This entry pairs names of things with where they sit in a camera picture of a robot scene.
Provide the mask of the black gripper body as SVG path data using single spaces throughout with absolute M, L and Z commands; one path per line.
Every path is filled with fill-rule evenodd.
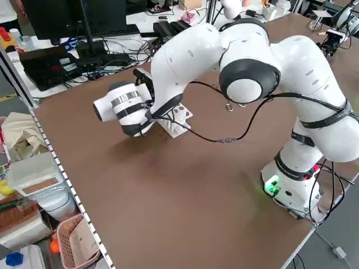
M 136 77 L 136 90 L 140 94 L 142 100 L 147 105 L 153 105 L 155 96 L 151 74 L 142 68 L 135 68 L 133 70 L 133 75 Z
M 319 48 L 322 50 L 325 56 L 332 56 L 340 46 L 341 36 L 328 35 L 325 40 L 319 44 Z

